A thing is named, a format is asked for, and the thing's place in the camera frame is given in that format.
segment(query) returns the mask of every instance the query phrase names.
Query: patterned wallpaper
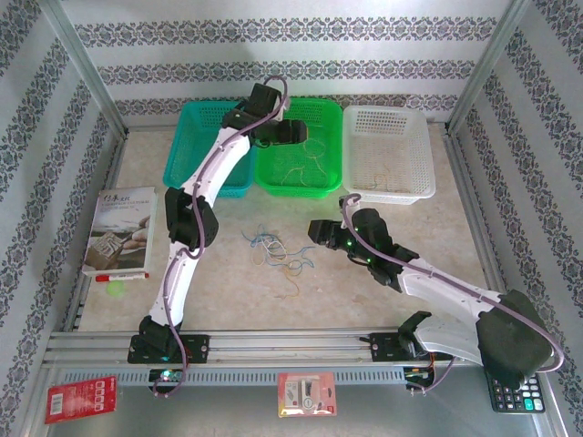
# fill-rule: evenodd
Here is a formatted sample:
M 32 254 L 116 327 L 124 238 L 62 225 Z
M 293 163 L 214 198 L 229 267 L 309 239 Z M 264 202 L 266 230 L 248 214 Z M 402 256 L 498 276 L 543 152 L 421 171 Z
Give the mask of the patterned wallpaper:
M 286 76 L 295 96 L 398 104 L 446 121 L 508 0 L 63 3 L 130 126 Z
M 563 345 L 550 375 L 569 435 L 583 435 L 583 14 L 536 0 L 457 132 L 509 288 Z
M 33 0 L 0 0 L 0 436 L 18 433 L 118 144 Z

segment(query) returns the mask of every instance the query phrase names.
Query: green plastic basket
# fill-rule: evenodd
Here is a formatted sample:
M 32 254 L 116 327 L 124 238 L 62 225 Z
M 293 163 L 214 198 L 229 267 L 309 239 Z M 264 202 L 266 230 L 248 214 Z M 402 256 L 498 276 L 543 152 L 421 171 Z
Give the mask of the green plastic basket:
M 223 116 L 238 102 L 200 101 L 188 102 L 180 113 L 179 124 L 172 143 L 164 184 L 180 188 L 199 167 L 217 139 Z M 257 151 L 251 148 L 233 168 L 220 188 L 221 198 L 242 198 L 253 182 L 253 169 Z
M 343 111 L 330 100 L 292 97 L 285 118 L 303 120 L 308 139 L 260 149 L 255 181 L 273 196 L 325 198 L 342 184 Z

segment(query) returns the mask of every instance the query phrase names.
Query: basket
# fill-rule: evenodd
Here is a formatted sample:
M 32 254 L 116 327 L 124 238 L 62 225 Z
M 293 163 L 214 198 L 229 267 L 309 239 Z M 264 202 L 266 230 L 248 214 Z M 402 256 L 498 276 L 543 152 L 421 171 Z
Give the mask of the basket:
M 308 139 L 260 149 L 255 181 L 273 196 L 325 198 L 342 184 L 342 109 L 320 98 L 290 102 L 285 118 L 304 121 Z
M 344 187 L 363 201 L 411 205 L 435 194 L 434 161 L 423 113 L 402 107 L 347 107 Z
M 180 188 L 192 176 L 215 143 L 223 116 L 236 105 L 232 101 L 200 101 L 189 102 L 182 108 L 164 171 L 167 187 Z M 253 182 L 256 156 L 252 147 L 237 163 L 219 191 L 220 198 L 245 196 Z

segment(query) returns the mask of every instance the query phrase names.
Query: marker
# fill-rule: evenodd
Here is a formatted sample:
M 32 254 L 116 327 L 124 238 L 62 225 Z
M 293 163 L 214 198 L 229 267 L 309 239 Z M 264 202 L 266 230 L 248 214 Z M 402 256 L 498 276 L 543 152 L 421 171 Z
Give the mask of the marker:
M 128 273 L 122 275 L 98 275 L 95 276 L 96 282 L 110 282 L 111 280 L 132 280 L 132 279 L 147 279 L 148 273 Z

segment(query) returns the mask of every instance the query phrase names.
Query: book cover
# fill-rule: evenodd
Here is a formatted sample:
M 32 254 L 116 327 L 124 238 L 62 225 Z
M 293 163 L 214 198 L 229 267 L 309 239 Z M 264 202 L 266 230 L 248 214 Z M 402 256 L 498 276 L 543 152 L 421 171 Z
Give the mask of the book cover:
M 156 206 L 154 187 L 101 191 L 83 272 L 88 276 L 148 272 Z

